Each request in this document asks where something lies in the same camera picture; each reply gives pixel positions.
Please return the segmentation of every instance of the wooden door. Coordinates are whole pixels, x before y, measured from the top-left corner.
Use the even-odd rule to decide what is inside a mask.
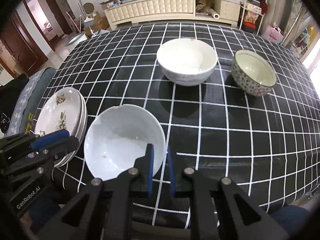
[[[2,28],[0,39],[28,76],[37,72],[48,59],[26,30],[17,11]]]
[[[46,0],[50,10],[52,11],[52,14],[54,15],[54,17],[56,18],[58,24],[60,25],[61,29],[63,30],[63,32],[65,34],[70,34],[72,33],[72,30],[67,22],[67,20],[65,19],[65,17],[63,16],[59,5],[57,4],[56,0]]]

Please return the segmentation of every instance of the black and white checkered tablecloth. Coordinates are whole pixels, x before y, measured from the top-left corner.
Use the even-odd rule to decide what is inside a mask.
[[[169,82],[156,60],[161,44],[192,37],[216,49],[219,60],[208,80],[196,87]],[[265,58],[277,84],[255,98],[237,87],[231,60],[240,49]],[[236,29],[203,24],[146,24],[80,43],[43,95],[46,100],[72,86],[84,96],[88,127],[111,106],[135,104],[161,123],[171,149],[207,176],[229,176],[266,211],[291,203],[318,184],[320,102],[306,70],[287,49]],[[55,184],[76,194],[92,179],[83,146],[68,164],[52,172]],[[164,164],[153,179],[150,199],[136,200],[133,220],[185,228],[187,199],[169,195]]]

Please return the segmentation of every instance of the white bowl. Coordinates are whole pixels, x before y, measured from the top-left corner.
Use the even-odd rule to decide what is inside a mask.
[[[60,89],[44,104],[36,124],[35,133],[44,135],[66,129],[76,134],[81,110],[81,97],[72,87]]]
[[[89,127],[84,140],[84,158],[95,178],[113,179],[145,155],[148,143],[154,146],[154,176],[166,151],[160,123],[140,106],[113,106],[103,111]]]
[[[183,38],[167,41],[157,51],[157,59],[165,76],[182,86],[204,82],[217,64],[217,52],[207,43]]]
[[[250,50],[238,50],[232,61],[232,77],[250,95],[266,95],[276,84],[274,69],[260,55]]]

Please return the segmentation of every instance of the bowl rim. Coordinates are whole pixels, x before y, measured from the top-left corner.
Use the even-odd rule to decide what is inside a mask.
[[[267,67],[267,68],[270,70],[270,73],[271,73],[271,75],[272,75],[273,78],[274,78],[274,83],[273,83],[273,85],[267,86],[267,85],[264,85],[264,84],[262,84],[262,83],[261,83],[261,84],[258,83],[254,78],[252,78],[247,72],[245,72],[245,71],[242,69],[242,67],[241,67],[241,66],[238,64],[238,62],[237,62],[236,56],[239,55],[239,54],[244,54],[244,53],[250,54],[251,56],[256,57],[257,59],[259,59],[259,60],[265,65],[265,67]],[[236,64],[237,64],[237,66],[238,66],[249,78],[251,78],[251,79],[252,79],[254,82],[256,82],[257,84],[262,85],[262,86],[264,86],[264,87],[268,87],[268,88],[272,88],[272,87],[276,84],[276,82],[277,82],[276,71],[275,71],[275,70],[273,69],[273,67],[272,67],[263,57],[261,57],[259,54],[255,53],[255,52],[253,52],[253,51],[251,51],[251,50],[241,49],[241,50],[238,50],[238,51],[235,53],[235,55],[234,55],[234,60],[235,60],[235,62],[236,62]]]
[[[164,44],[166,44],[166,43],[168,43],[168,42],[170,42],[170,41],[175,41],[175,40],[195,40],[195,41],[199,41],[199,42],[204,43],[206,46],[209,46],[209,47],[212,49],[213,54],[214,54],[215,57],[216,57],[216,58],[215,58],[215,64],[214,64],[211,68],[209,68],[209,69],[207,69],[207,70],[199,71],[198,73],[195,73],[195,74],[185,74],[185,73],[176,72],[176,71],[174,71],[174,70],[168,69],[168,68],[165,67],[165,66],[160,62],[160,60],[159,60],[159,56],[158,56],[158,55],[159,55],[159,50],[162,48],[162,46],[163,46]],[[163,43],[163,44],[160,45],[160,47],[159,47],[158,50],[157,50],[156,57],[157,57],[157,61],[159,62],[159,65],[161,65],[161,66],[162,66],[163,68],[165,68],[166,70],[168,70],[168,71],[170,71],[170,72],[172,72],[172,73],[175,73],[175,74],[186,75],[186,76],[193,76],[193,75],[198,75],[198,74],[203,74],[203,73],[209,72],[209,71],[211,71],[212,69],[214,69],[215,66],[216,66],[217,63],[218,63],[218,54],[217,54],[217,51],[215,50],[215,48],[211,47],[209,44],[205,43],[204,41],[198,40],[198,39],[196,39],[196,38],[194,38],[194,39],[193,39],[193,38],[176,38],[176,39],[169,40],[169,41],[167,41],[167,42],[165,42],[165,43]]]
[[[123,107],[123,106],[126,106],[126,107],[127,107],[127,106],[130,106],[130,107],[135,107],[135,108],[138,108],[138,109],[140,109],[140,110],[143,110],[145,113],[149,114],[152,119],[154,119],[154,120],[156,121],[156,125],[157,125],[157,127],[159,128],[159,130],[161,131],[162,142],[163,142],[163,144],[164,144],[164,156],[165,156],[165,154],[166,154],[166,152],[167,152],[167,144],[166,144],[166,139],[165,139],[165,134],[164,134],[163,128],[162,128],[160,122],[158,121],[158,119],[157,119],[150,111],[148,111],[147,109],[145,109],[145,108],[143,108],[143,107],[141,107],[141,106],[137,106],[137,105],[133,105],[133,104],[123,104],[123,105],[120,105],[120,106],[112,106],[112,107],[107,108],[106,110],[104,110],[103,112],[101,112],[101,113],[93,120],[93,122],[90,124],[90,126],[89,126],[89,128],[88,128],[88,131],[87,131],[87,133],[86,133],[86,135],[85,135],[85,138],[84,138],[84,159],[86,159],[86,153],[85,153],[85,148],[86,148],[86,147],[85,147],[85,144],[86,144],[86,141],[87,141],[87,139],[88,139],[87,135],[88,135],[88,133],[89,133],[90,128],[93,127],[93,124],[95,124],[96,122],[98,122],[98,117],[101,116],[102,114],[104,114],[105,112],[109,111],[110,109],[116,109],[116,108],[120,108],[120,107]],[[89,165],[87,165],[87,166],[88,166],[89,171],[90,171],[91,174],[93,175],[93,172],[92,172],[92,170],[90,169]]]
[[[35,132],[36,132],[36,129],[37,129],[37,124],[39,123],[39,119],[41,119],[42,115],[41,115],[41,112],[45,109],[45,106],[47,104],[49,104],[49,101],[56,98],[57,95],[59,95],[60,93],[66,93],[65,91],[68,91],[68,90],[72,90],[73,93],[75,93],[78,97],[79,97],[79,106],[78,106],[78,112],[77,112],[77,116],[75,117],[76,119],[76,124],[75,126],[73,127],[73,130],[72,131],[69,131],[70,135],[74,134],[76,132],[76,129],[77,129],[77,125],[78,125],[78,121],[80,120],[80,115],[81,115],[81,107],[82,107],[82,99],[81,99],[81,93],[78,89],[75,89],[74,87],[63,87],[61,89],[59,89],[58,91],[56,91],[51,97],[49,97],[47,99],[47,101],[44,103],[44,105],[42,106],[42,109],[40,111],[40,114],[38,116],[38,121],[36,123],[36,127],[35,127]]]

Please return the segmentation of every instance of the red container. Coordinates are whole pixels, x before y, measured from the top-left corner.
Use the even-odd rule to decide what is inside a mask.
[[[243,21],[242,22],[242,30],[248,33],[255,33],[256,32],[256,25]]]

